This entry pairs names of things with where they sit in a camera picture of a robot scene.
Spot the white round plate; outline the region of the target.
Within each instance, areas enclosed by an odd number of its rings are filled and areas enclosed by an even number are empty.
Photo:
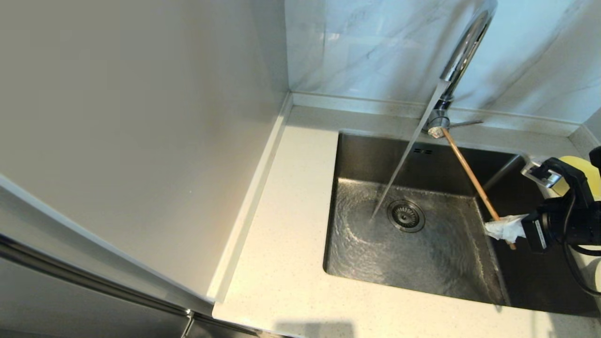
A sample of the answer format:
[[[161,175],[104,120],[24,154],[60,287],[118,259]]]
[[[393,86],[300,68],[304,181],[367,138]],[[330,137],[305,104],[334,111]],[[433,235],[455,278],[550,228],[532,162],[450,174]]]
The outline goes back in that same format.
[[[580,255],[579,266],[585,285],[598,292],[596,298],[601,301],[601,256]]]

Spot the brown wooden chopstick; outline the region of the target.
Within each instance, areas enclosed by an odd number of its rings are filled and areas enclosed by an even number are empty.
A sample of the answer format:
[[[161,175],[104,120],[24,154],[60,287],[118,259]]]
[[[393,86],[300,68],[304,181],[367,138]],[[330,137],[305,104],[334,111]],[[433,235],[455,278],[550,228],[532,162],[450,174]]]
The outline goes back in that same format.
[[[498,213],[496,212],[492,203],[490,202],[489,197],[487,196],[486,192],[483,189],[483,186],[478,181],[478,179],[477,179],[476,175],[474,174],[472,168],[470,167],[468,161],[466,160],[466,158],[463,156],[462,152],[460,151],[460,148],[458,147],[455,139],[453,139],[453,137],[450,135],[447,128],[442,128],[441,132],[444,135],[444,138],[448,141],[455,156],[457,157],[458,161],[460,162],[460,165],[462,166],[463,170],[465,171],[468,178],[472,182],[475,190],[478,193],[478,196],[483,201],[490,216],[493,218],[493,221],[496,221],[499,225],[501,225],[501,217],[498,216]]]

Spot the chrome gooseneck faucet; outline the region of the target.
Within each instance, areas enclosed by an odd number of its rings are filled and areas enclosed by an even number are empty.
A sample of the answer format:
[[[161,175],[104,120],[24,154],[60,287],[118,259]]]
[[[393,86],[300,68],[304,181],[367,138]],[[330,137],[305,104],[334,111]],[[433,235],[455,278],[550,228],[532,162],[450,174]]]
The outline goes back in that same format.
[[[428,109],[429,115],[425,125],[422,127],[423,132],[427,133],[430,137],[444,137],[442,129],[448,129],[451,126],[448,109],[455,99],[454,92],[472,58],[474,58],[475,52],[479,48],[491,24],[497,7],[497,0],[482,0],[462,32],[449,61],[440,75],[440,80],[444,81],[446,88],[438,95],[435,105]]]

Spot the tall grey cabinet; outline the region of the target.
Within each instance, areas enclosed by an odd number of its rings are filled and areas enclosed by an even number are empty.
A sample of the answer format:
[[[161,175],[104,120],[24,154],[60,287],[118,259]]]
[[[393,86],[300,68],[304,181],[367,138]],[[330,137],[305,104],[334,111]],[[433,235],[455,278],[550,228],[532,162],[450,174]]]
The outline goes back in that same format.
[[[0,0],[0,337],[215,323],[291,108],[285,0]]]

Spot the yellow plastic bowl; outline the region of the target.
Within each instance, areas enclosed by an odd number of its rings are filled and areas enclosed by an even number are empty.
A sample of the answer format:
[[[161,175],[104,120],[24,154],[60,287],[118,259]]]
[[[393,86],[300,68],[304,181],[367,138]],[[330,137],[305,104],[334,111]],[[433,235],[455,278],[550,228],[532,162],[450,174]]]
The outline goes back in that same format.
[[[595,201],[601,201],[601,176],[598,169],[589,160],[584,160],[576,156],[563,156],[560,157],[559,160],[582,171],[587,178],[589,188],[592,191],[593,199]],[[569,190],[569,186],[565,178],[562,177],[556,184],[554,184],[552,190],[557,195],[565,195],[565,193]]]

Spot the stainless steel sink basin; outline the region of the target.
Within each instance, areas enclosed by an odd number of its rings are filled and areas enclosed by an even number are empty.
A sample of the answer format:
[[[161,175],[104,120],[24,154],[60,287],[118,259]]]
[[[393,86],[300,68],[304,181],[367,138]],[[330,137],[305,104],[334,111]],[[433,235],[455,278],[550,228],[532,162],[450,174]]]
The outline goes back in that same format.
[[[492,217],[448,143],[415,143],[370,221],[407,141],[338,136],[324,271],[445,297],[565,315],[601,317],[577,286],[559,246],[539,254],[487,235]],[[386,208],[410,200],[425,214],[416,233],[395,228]]]

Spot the dark metal cabinet trim bar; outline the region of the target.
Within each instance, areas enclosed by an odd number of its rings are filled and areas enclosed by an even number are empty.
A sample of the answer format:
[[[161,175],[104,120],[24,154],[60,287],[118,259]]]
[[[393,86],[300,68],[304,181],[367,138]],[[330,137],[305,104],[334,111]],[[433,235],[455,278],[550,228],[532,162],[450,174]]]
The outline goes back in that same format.
[[[258,338],[0,235],[0,338]]]

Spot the round metal drain strainer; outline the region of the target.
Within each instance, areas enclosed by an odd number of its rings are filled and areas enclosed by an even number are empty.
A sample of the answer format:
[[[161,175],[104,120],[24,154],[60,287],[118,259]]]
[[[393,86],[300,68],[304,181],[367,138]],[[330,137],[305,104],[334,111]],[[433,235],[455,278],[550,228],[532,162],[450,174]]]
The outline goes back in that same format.
[[[425,226],[423,210],[410,200],[395,200],[386,208],[391,224],[399,231],[416,233]]]

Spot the running water stream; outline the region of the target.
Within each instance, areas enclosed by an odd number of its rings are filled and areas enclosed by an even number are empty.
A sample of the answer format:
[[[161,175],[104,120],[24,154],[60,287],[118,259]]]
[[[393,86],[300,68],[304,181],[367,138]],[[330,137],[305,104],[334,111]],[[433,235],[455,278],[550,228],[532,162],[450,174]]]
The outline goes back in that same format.
[[[419,136],[423,126],[426,124],[428,118],[430,117],[430,114],[433,111],[434,107],[436,106],[436,103],[440,100],[441,96],[444,94],[444,92],[446,91],[446,89],[449,86],[450,86],[450,81],[443,80],[443,79],[440,79],[438,81],[438,84],[437,84],[436,88],[434,89],[434,92],[430,98],[429,103],[427,103],[427,106],[426,106],[426,109],[424,110],[423,115],[420,118],[417,127],[414,129],[414,132],[408,141],[408,145],[404,149],[404,152],[400,158],[399,163],[397,164],[397,167],[395,167],[395,170],[393,171],[391,177],[388,180],[388,184],[385,186],[382,194],[378,198],[376,207],[374,208],[374,210],[370,216],[370,221],[373,220],[373,218],[375,216],[377,216],[378,211],[380,210],[381,206],[383,205],[389,189],[393,185],[393,182],[395,181],[396,177],[399,175],[399,172],[403,168],[404,163],[407,161],[408,154],[412,150],[412,147],[414,146],[415,141],[418,139],[418,136]]]

